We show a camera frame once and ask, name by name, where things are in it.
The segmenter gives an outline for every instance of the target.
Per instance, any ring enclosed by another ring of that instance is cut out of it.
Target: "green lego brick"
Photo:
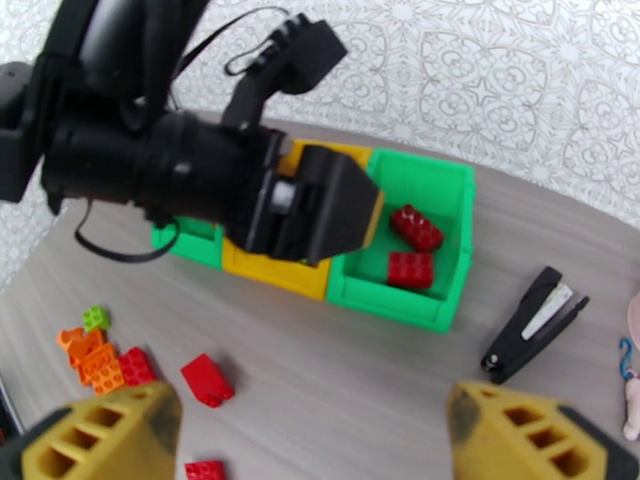
[[[474,168],[376,149],[366,171],[385,192],[385,207],[371,245],[333,259],[326,300],[445,333],[471,267]],[[411,251],[389,226],[390,214],[407,203],[445,234],[442,248],[434,253],[435,280],[428,290],[386,284],[389,252]]]
[[[220,225],[214,226],[194,218],[178,217],[180,236],[171,253],[179,257],[204,264],[205,266],[222,268],[222,241],[224,229]],[[175,236],[172,226],[160,230],[151,228],[151,245],[159,249],[165,246]]]
[[[85,331],[89,333],[96,328],[107,331],[111,327],[109,313],[102,306],[92,306],[85,311],[82,319],[85,323]]]

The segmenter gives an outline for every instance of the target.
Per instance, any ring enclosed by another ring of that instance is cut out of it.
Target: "gray table surface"
[[[284,124],[299,137],[372,146],[372,138]],[[111,309],[110,340],[145,346],[182,397],[182,464],[228,461],[230,478],[451,478],[444,404],[545,264],[592,298],[566,332],[508,386],[562,398],[620,442],[618,340],[640,290],[640,236],[581,203],[478,168],[474,267],[448,335],[432,334],[169,256],[127,266],[73,240],[71,206],[0,298],[0,371],[28,426],[91,396],[56,346],[87,307]],[[87,233],[124,251],[148,247],[140,213],[100,205]],[[219,360],[238,394],[218,410],[193,400],[180,367]],[[636,361],[640,368],[640,358]],[[626,443],[636,454],[640,445]]]

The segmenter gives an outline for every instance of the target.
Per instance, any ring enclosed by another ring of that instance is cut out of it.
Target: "black stapler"
[[[502,384],[539,354],[576,319],[589,302],[582,298],[564,316],[560,309],[574,292],[560,282],[562,274],[553,267],[545,269],[520,301],[518,309],[482,358],[482,369],[495,384]]]

